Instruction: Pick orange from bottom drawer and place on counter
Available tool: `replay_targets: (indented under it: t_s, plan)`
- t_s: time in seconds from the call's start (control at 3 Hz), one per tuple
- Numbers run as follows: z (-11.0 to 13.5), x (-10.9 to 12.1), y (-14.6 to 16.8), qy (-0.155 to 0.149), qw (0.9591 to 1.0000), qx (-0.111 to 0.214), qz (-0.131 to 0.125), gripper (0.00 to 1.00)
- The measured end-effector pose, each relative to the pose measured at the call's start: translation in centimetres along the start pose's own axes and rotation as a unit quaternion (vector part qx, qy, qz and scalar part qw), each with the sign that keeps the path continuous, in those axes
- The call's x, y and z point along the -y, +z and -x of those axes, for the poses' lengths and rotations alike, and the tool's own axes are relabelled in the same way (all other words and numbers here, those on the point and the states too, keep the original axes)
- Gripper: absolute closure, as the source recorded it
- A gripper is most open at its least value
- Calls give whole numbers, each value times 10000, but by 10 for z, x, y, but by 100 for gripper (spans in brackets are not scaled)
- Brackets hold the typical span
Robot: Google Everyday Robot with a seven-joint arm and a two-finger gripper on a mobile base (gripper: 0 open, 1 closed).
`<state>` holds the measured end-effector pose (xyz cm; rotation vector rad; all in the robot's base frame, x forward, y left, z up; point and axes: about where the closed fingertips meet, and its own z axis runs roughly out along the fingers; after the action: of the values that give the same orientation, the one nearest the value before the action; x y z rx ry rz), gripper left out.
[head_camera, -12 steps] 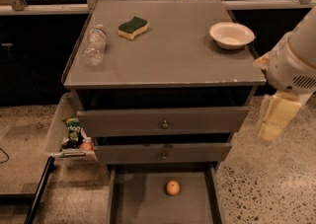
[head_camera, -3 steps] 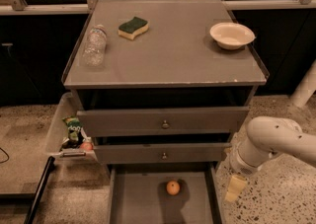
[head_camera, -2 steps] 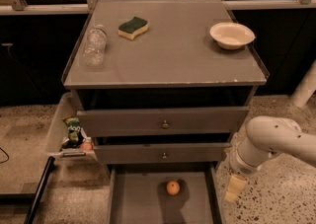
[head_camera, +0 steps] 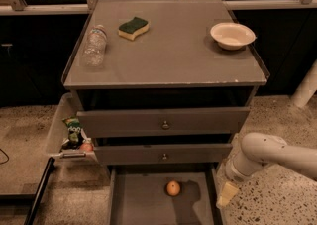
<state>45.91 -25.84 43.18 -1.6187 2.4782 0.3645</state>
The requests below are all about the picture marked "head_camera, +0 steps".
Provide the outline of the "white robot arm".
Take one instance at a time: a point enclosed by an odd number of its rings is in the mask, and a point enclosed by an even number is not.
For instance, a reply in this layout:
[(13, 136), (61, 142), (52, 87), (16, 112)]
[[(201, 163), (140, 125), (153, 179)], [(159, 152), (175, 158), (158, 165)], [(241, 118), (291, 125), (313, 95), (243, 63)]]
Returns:
[(317, 179), (317, 150), (288, 145), (276, 135), (259, 132), (246, 134), (239, 150), (223, 161), (226, 180), (217, 193), (218, 209), (229, 205), (239, 192), (239, 184), (272, 165), (291, 169), (312, 180)]

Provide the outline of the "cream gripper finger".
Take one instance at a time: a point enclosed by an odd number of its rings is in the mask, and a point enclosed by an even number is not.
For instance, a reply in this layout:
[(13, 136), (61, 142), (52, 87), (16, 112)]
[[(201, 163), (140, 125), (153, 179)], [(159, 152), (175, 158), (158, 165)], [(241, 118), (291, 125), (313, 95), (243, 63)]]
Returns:
[(217, 196), (217, 207), (219, 209), (226, 207), (230, 201), (238, 194), (239, 188), (232, 182), (226, 181)]

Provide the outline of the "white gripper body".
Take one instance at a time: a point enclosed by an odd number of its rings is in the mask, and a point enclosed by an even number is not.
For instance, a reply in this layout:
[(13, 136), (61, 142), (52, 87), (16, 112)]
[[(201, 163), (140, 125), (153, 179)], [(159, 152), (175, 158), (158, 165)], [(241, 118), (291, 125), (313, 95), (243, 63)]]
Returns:
[(250, 160), (243, 152), (230, 157), (225, 164), (225, 176), (234, 182), (245, 182), (264, 168), (262, 163)]

